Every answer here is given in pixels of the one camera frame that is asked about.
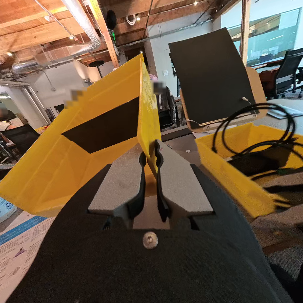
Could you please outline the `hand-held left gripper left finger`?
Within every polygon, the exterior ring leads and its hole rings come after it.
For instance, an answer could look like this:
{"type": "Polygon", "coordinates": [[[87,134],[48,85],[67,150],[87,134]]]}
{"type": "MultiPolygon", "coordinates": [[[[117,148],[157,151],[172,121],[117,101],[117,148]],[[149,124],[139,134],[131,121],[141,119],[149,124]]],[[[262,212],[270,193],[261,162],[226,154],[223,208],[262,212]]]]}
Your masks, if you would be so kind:
{"type": "Polygon", "coordinates": [[[105,216],[104,229],[112,228],[114,219],[122,227],[133,228],[145,202],[145,165],[146,156],[139,143],[110,165],[88,207],[88,213],[105,216]]]}

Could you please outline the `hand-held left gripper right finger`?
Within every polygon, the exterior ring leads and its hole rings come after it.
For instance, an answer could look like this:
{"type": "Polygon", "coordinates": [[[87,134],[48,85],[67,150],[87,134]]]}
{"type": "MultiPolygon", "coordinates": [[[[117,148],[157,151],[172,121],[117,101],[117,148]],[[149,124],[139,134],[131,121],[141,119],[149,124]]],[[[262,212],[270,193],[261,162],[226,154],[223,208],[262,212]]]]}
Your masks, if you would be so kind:
{"type": "Polygon", "coordinates": [[[190,162],[159,139],[154,141],[154,152],[157,208],[162,222],[214,214],[190,162]]]}

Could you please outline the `yellow plastic bin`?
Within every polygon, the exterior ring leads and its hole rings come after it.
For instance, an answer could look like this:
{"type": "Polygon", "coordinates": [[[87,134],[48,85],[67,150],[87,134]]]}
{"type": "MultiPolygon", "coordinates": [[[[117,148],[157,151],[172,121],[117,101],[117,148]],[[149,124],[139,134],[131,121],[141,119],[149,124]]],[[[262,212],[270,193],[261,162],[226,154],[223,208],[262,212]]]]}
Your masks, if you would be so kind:
{"type": "MultiPolygon", "coordinates": [[[[240,152],[256,143],[275,140],[282,137],[285,131],[277,128],[247,123],[227,129],[225,140],[227,145],[240,152]]],[[[214,153],[212,141],[214,134],[195,139],[201,164],[227,190],[229,194],[244,208],[251,218],[270,214],[280,208],[290,208],[292,205],[277,194],[268,193],[263,187],[225,161],[233,154],[222,143],[222,132],[217,135],[214,153]]]]}
{"type": "Polygon", "coordinates": [[[107,164],[139,144],[153,175],[161,139],[156,96],[143,55],[79,92],[0,184],[1,198],[43,217],[107,164]]]}

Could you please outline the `black office chair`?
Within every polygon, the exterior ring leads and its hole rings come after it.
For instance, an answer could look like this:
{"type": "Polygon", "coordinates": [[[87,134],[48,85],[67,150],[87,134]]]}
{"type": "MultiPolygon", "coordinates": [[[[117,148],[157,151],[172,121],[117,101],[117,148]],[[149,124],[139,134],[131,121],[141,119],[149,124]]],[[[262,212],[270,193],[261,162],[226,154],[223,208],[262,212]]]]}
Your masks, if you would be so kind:
{"type": "Polygon", "coordinates": [[[21,155],[24,155],[40,137],[40,134],[29,124],[1,131],[1,133],[16,145],[21,155]]]}
{"type": "Polygon", "coordinates": [[[178,108],[174,105],[172,110],[164,110],[162,112],[158,112],[160,130],[164,130],[169,127],[178,128],[181,126],[178,108]]]}
{"type": "Polygon", "coordinates": [[[267,76],[263,82],[263,89],[267,100],[284,97],[285,93],[295,93],[301,86],[297,86],[297,70],[303,57],[303,49],[287,51],[277,70],[269,70],[262,74],[267,76]]]}

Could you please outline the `grey striped jacket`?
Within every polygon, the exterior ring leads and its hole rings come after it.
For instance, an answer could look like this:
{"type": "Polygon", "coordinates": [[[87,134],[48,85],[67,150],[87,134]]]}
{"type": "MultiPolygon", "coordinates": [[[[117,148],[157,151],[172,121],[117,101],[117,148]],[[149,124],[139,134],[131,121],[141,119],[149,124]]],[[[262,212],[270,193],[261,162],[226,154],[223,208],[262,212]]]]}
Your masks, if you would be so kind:
{"type": "Polygon", "coordinates": [[[156,94],[156,100],[158,113],[177,110],[175,99],[167,86],[161,94],[156,94]]]}

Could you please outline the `white wipes canister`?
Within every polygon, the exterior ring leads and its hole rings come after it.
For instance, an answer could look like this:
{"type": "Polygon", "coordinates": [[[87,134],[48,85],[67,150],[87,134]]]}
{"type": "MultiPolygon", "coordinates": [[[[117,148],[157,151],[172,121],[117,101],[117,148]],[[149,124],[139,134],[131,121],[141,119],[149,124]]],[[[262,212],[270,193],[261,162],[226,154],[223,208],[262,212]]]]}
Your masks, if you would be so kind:
{"type": "Polygon", "coordinates": [[[3,198],[0,198],[0,223],[12,216],[16,210],[17,207],[15,205],[3,198]]]}

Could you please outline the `black floor lamp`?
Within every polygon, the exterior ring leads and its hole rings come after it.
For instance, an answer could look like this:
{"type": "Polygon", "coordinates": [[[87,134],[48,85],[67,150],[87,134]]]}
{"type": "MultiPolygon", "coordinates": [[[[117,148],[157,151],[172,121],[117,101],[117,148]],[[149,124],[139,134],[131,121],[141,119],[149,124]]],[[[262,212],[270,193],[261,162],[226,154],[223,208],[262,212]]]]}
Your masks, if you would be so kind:
{"type": "Polygon", "coordinates": [[[97,61],[89,63],[88,66],[91,68],[96,67],[98,69],[100,78],[103,78],[101,70],[100,70],[100,66],[103,66],[104,63],[105,63],[104,60],[97,60],[97,61]]]}

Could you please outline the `white paper sheet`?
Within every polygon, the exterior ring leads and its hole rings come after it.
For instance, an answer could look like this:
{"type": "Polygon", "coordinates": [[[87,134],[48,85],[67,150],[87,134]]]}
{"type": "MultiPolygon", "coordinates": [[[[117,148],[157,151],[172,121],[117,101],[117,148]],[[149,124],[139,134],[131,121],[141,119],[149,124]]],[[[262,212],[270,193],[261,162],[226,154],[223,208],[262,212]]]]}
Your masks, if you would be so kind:
{"type": "MultiPolygon", "coordinates": [[[[283,106],[281,104],[279,104],[279,106],[281,108],[283,108],[283,110],[285,112],[287,112],[290,116],[292,116],[293,118],[296,118],[296,117],[302,117],[303,116],[303,112],[302,111],[299,111],[297,109],[293,109],[293,108],[289,108],[287,106],[283,106]]],[[[283,111],[280,111],[278,109],[269,109],[268,112],[267,112],[267,115],[268,116],[271,116],[273,118],[276,118],[276,119],[279,119],[279,120],[282,120],[282,119],[286,119],[287,118],[287,115],[286,113],[283,112],[283,111]]]]}

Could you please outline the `black HDMI switch hub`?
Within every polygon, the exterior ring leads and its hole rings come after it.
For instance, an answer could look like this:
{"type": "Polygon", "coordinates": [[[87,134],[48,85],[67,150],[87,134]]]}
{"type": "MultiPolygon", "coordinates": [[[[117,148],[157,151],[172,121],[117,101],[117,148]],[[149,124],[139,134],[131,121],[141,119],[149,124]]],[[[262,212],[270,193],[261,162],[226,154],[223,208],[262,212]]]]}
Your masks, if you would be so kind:
{"type": "Polygon", "coordinates": [[[261,151],[250,152],[243,156],[233,156],[227,162],[244,175],[253,176],[284,167],[293,147],[293,143],[270,147],[261,151]]]}

